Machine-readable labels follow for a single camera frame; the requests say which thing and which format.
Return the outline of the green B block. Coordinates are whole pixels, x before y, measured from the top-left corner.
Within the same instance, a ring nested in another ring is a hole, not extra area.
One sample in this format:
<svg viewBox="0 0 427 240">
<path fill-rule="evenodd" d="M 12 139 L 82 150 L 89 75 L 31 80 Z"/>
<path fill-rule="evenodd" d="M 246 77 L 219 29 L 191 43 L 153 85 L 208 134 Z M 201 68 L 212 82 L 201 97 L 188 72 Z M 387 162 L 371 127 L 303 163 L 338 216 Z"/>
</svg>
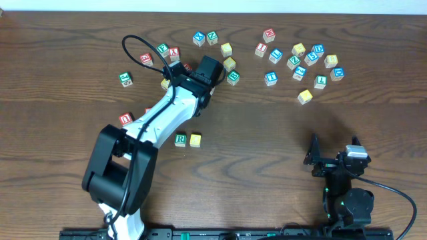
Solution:
<svg viewBox="0 0 427 240">
<path fill-rule="evenodd" d="M 237 71 L 232 70 L 228 73 L 227 82 L 230 85 L 232 86 L 236 85 L 239 80 L 240 80 L 240 74 Z"/>
</svg>

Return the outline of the yellow O block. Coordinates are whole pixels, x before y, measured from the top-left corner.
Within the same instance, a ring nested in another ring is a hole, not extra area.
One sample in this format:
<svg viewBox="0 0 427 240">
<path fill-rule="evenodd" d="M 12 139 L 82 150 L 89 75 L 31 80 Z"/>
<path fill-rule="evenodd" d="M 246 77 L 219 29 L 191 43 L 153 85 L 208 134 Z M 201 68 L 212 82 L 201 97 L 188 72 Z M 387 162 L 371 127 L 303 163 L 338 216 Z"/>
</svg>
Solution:
<svg viewBox="0 0 427 240">
<path fill-rule="evenodd" d="M 200 147 L 201 145 L 201 135 L 191 134 L 189 144 L 191 147 Z"/>
</svg>

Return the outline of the green R block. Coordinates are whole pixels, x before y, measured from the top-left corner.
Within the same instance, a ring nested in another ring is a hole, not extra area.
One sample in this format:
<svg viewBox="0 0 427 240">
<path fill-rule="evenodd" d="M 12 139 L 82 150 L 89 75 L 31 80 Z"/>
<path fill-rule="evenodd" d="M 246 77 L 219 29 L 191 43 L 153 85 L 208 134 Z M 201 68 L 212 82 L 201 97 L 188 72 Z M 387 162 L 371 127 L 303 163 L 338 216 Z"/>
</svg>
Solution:
<svg viewBox="0 0 427 240">
<path fill-rule="evenodd" d="M 186 141 L 187 141 L 186 134 L 179 134 L 179 133 L 177 133 L 175 135 L 174 144 L 175 144 L 176 147 L 185 147 L 186 146 Z"/>
</svg>

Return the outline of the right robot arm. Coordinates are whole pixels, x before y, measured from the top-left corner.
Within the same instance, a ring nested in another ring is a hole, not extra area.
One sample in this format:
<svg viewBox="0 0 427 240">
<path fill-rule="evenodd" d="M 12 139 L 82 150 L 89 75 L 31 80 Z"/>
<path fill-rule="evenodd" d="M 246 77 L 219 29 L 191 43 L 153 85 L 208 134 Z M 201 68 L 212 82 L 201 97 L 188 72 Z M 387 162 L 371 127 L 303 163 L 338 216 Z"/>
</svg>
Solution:
<svg viewBox="0 0 427 240">
<path fill-rule="evenodd" d="M 374 195 L 371 191 L 353 188 L 352 180 L 364 174 L 371 162 L 366 149 L 357 137 L 335 158 L 322 157 L 316 135 L 304 159 L 313 167 L 312 176 L 325 179 L 323 206 L 328 223 L 322 227 L 325 237 L 340 239 L 367 239 L 365 226 L 371 224 Z"/>
</svg>

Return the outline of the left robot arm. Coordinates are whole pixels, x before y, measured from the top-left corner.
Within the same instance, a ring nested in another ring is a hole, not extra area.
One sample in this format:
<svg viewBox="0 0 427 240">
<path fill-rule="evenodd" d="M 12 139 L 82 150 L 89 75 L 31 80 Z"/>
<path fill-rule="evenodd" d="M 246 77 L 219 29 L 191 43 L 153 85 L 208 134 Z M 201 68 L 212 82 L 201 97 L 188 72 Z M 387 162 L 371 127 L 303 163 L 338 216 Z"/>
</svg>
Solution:
<svg viewBox="0 0 427 240">
<path fill-rule="evenodd" d="M 151 188 L 159 148 L 182 123 L 207 107 L 225 75 L 224 66 L 208 56 L 194 71 L 187 71 L 180 61 L 163 69 L 169 80 L 165 95 L 121 129 L 104 127 L 83 176 L 82 188 L 104 212 L 110 239 L 143 235 L 139 208 Z"/>
</svg>

